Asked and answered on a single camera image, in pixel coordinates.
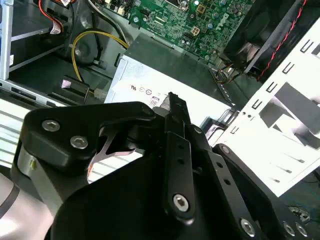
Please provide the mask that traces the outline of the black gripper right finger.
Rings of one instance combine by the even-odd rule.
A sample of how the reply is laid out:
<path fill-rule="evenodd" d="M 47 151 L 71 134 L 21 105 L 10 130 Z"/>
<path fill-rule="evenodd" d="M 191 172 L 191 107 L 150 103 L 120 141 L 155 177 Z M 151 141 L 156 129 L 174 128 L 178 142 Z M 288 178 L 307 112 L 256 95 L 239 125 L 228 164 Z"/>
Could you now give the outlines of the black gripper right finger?
<path fill-rule="evenodd" d="M 205 134 L 193 124 L 186 138 L 208 185 L 217 193 L 220 228 L 228 240 L 310 240 L 301 220 L 225 144 L 210 147 Z"/>

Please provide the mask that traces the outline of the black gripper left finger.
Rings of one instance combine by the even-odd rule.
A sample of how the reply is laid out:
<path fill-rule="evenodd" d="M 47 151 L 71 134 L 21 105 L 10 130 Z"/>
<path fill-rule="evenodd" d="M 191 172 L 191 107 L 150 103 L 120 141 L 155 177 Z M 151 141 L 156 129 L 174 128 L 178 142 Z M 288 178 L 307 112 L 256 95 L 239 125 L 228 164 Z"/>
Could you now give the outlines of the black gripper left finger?
<path fill-rule="evenodd" d="M 23 121 L 17 167 L 56 216 L 75 192 L 143 157 L 165 131 L 191 125 L 177 95 L 160 108 L 166 115 L 138 101 L 33 110 Z"/>

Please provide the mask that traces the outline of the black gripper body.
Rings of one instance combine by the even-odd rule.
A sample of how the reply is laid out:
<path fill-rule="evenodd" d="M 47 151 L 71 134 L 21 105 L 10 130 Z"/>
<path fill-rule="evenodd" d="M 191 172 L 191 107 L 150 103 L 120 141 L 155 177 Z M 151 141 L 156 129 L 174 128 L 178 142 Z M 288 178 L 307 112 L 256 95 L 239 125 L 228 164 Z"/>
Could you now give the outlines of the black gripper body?
<path fill-rule="evenodd" d="M 166 130 L 143 157 L 76 191 L 57 212 L 51 239 L 228 240 L 187 126 Z"/>

